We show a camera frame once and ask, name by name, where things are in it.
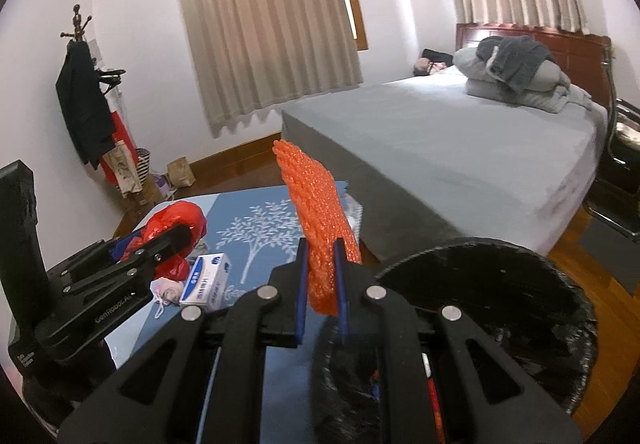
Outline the black bag behind bed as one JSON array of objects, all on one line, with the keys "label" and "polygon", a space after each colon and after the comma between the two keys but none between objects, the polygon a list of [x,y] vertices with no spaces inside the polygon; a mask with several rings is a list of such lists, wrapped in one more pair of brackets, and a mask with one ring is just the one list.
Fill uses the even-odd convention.
[{"label": "black bag behind bed", "polygon": [[454,64],[454,57],[446,52],[424,49],[413,65],[414,76],[431,76]]}]

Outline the beige left curtain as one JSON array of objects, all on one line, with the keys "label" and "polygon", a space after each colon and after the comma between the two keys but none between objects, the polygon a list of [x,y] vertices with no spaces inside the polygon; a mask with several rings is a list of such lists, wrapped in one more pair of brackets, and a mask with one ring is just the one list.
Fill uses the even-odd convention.
[{"label": "beige left curtain", "polygon": [[363,81],[344,0],[180,0],[209,129]]}]

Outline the wooden headboard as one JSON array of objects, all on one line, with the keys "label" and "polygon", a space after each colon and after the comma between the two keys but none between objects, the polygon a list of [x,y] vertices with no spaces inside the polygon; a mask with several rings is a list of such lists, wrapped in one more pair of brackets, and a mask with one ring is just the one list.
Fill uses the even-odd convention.
[{"label": "wooden headboard", "polygon": [[476,47],[487,37],[522,35],[546,45],[573,84],[588,91],[594,102],[607,110],[611,108],[615,85],[612,74],[611,39],[606,36],[518,24],[459,23],[456,28],[456,47]]}]

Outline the wooden coat rack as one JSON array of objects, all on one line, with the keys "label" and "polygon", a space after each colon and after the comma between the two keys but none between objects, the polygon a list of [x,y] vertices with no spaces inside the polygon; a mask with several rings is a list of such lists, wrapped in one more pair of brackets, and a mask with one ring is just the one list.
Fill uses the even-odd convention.
[{"label": "wooden coat rack", "polygon": [[[134,136],[127,126],[124,105],[122,104],[122,96],[119,92],[119,85],[122,83],[122,76],[124,76],[126,72],[124,70],[104,70],[104,68],[100,66],[100,63],[98,61],[98,49],[90,45],[90,42],[86,39],[86,28],[90,21],[90,16],[82,16],[80,13],[80,7],[78,6],[78,4],[76,4],[76,6],[73,8],[73,30],[69,33],[63,32],[60,34],[60,36],[62,38],[66,38],[68,42],[70,42],[71,40],[87,42],[90,49],[93,66],[99,78],[100,89],[103,97],[107,100],[110,111],[115,111],[119,114],[120,118],[122,119],[122,123],[129,132],[132,142],[134,142]],[[136,148],[140,147],[136,142],[134,142],[134,146]],[[99,170],[104,175],[101,166],[94,170]],[[117,186],[112,186],[114,187],[115,191],[119,193],[119,189],[117,189]],[[148,178],[146,178],[145,183],[142,185],[141,192],[128,194],[126,196],[122,196],[122,194],[119,193],[119,195],[124,201],[124,207],[130,211],[140,211],[142,209],[145,209],[146,207],[152,207],[163,200],[163,196],[157,189],[157,185],[153,179],[153,176],[151,175],[151,170],[149,171]]]}]

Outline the brown paper bag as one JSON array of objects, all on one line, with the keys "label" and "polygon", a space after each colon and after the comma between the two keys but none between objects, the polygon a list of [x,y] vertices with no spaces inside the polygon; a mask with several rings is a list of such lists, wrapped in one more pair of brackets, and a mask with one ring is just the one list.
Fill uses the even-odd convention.
[{"label": "brown paper bag", "polygon": [[192,186],[196,179],[186,157],[180,157],[167,165],[167,177],[173,187],[184,189]]}]

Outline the orange bubble wrap sheet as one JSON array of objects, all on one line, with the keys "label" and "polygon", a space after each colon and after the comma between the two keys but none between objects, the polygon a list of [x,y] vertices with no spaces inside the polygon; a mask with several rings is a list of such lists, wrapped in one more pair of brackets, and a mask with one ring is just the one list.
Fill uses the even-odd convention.
[{"label": "orange bubble wrap sheet", "polygon": [[274,141],[272,150],[309,245],[308,296],[311,308],[319,314],[335,316],[334,243],[341,239],[347,260],[360,263],[358,239],[344,214],[331,172],[291,142]]}]

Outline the beige tote bag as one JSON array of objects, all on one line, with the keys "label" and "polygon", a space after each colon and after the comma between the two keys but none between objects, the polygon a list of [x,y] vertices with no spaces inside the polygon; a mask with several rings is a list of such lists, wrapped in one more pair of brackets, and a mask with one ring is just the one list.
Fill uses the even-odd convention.
[{"label": "beige tote bag", "polygon": [[113,149],[102,157],[102,161],[111,170],[115,185],[122,196],[142,191],[137,175],[137,163],[124,141],[117,141]]}]

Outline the white blue medicine box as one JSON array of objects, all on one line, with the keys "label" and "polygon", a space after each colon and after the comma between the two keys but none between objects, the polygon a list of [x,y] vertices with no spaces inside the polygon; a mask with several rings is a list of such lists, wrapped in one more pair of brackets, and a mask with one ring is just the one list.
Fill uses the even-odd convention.
[{"label": "white blue medicine box", "polygon": [[206,313],[219,310],[230,271],[231,261],[225,253],[198,256],[184,284],[179,305],[195,305]]}]

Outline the black-lined trash bin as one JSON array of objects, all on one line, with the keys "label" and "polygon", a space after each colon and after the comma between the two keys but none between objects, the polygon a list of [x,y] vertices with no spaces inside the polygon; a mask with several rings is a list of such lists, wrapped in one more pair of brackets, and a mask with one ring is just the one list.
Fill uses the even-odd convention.
[{"label": "black-lined trash bin", "polygon": [[320,443],[578,443],[572,412],[597,354],[582,290],[524,247],[471,238],[381,272],[333,248],[335,316],[319,333]]}]

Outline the black hanging jacket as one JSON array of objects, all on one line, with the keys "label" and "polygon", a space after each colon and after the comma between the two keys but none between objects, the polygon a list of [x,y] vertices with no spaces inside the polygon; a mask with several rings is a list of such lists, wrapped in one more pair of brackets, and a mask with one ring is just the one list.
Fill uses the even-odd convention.
[{"label": "black hanging jacket", "polygon": [[67,44],[55,90],[81,163],[98,168],[101,157],[115,147],[116,127],[86,41],[71,40]]}]

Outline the red plastic bag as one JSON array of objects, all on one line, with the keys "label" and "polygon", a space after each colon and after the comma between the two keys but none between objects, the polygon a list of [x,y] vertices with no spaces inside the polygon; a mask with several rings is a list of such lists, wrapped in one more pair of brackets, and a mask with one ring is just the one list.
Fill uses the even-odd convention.
[{"label": "red plastic bag", "polygon": [[153,269],[154,279],[183,282],[190,273],[186,257],[206,234],[202,209],[188,201],[176,201],[154,213],[142,229],[127,239],[118,262],[141,260]]}]

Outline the red hanging bag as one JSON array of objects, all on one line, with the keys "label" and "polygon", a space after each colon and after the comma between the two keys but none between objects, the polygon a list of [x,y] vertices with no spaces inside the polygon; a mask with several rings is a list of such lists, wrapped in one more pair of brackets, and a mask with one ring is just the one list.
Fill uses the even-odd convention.
[{"label": "red hanging bag", "polygon": [[115,147],[100,158],[100,166],[108,183],[116,186],[125,184],[131,191],[136,187],[138,178],[137,148],[119,114],[113,111],[111,117],[115,126],[115,132],[112,134]]}]

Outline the pink cloth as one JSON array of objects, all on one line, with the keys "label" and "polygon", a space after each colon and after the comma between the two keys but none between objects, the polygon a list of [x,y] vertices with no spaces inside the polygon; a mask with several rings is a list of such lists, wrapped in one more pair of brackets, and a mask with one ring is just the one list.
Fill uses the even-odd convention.
[{"label": "pink cloth", "polygon": [[163,315],[168,305],[180,305],[183,289],[183,282],[166,279],[166,277],[160,277],[151,282],[150,290],[154,305],[156,305],[155,320]]}]

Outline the blue tree-print tablecloth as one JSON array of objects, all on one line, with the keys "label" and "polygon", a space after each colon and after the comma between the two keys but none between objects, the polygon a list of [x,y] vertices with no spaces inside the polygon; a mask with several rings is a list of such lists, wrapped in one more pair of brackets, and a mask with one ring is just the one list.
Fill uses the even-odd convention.
[{"label": "blue tree-print tablecloth", "polygon": [[[231,262],[222,293],[224,308],[268,282],[273,268],[295,259],[302,230],[284,185],[202,195],[190,202],[201,208],[207,220],[207,233],[195,252],[224,253]],[[175,305],[158,313],[157,303],[151,301],[107,336],[115,365],[122,366],[177,313]],[[302,345],[296,350],[267,351],[260,431],[263,443],[317,441],[311,410],[312,361],[327,320],[308,309]]]}]

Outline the striped basket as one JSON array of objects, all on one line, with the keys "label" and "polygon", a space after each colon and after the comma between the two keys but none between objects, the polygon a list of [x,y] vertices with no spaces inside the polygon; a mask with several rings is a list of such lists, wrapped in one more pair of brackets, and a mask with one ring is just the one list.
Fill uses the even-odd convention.
[{"label": "striped basket", "polygon": [[137,175],[140,181],[140,184],[143,185],[148,178],[150,171],[150,161],[151,161],[151,153],[148,149],[143,149],[143,147],[137,148]]}]

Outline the grey bed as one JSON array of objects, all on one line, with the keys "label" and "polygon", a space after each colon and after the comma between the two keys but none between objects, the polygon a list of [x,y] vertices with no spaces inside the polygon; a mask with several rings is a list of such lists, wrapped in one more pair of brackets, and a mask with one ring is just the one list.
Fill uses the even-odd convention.
[{"label": "grey bed", "polygon": [[465,82],[451,67],[283,108],[283,138],[346,183],[380,260],[465,237],[546,255],[593,183],[603,106],[547,113],[470,96]]}]

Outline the dark grey towel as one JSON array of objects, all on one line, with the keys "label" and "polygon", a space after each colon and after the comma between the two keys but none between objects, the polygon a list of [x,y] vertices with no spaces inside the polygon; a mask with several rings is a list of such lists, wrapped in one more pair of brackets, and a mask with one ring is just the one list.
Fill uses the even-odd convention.
[{"label": "dark grey towel", "polygon": [[487,37],[478,44],[476,56],[486,72],[513,94],[527,88],[544,61],[555,62],[547,46],[526,35]]}]

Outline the grey folded duvet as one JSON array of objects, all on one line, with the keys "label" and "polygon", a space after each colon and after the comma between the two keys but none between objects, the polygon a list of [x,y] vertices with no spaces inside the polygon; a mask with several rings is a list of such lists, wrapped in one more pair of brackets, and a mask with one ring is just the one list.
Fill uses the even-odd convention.
[{"label": "grey folded duvet", "polygon": [[537,42],[519,47],[511,41],[489,42],[460,49],[452,60],[466,77],[470,96],[550,114],[559,114],[567,104],[592,108],[590,94],[574,85],[550,51]]}]

